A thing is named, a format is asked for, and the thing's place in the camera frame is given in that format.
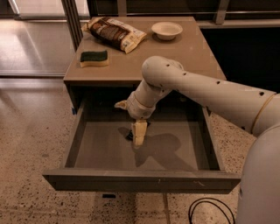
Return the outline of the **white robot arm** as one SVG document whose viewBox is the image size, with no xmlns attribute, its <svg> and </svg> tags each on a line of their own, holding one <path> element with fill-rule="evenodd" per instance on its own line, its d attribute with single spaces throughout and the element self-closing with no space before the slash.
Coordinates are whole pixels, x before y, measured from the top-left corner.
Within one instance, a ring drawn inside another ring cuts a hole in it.
<svg viewBox="0 0 280 224">
<path fill-rule="evenodd" d="M 237 224 L 280 223 L 280 95 L 190 73 L 180 63 L 161 56 L 142 65 L 143 79 L 129 98 L 115 104 L 136 120 L 133 144 L 143 144 L 147 119 L 172 90 L 256 137 L 241 176 Z"/>
</svg>

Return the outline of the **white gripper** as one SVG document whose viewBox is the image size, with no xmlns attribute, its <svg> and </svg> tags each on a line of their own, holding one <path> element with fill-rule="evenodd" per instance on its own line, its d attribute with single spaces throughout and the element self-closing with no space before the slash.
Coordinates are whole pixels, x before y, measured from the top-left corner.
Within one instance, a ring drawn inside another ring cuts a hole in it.
<svg viewBox="0 0 280 224">
<path fill-rule="evenodd" d="M 144 142 L 144 137 L 148 127 L 148 123 L 146 120 L 151 117 L 156 107 L 146 107 L 141 104 L 140 101 L 136 98 L 135 91 L 130 94 L 127 101 L 119 101 L 114 105 L 114 107 L 116 109 L 127 109 L 129 116 L 136 120 L 131 125 L 133 144 L 135 147 L 140 147 Z"/>
</svg>

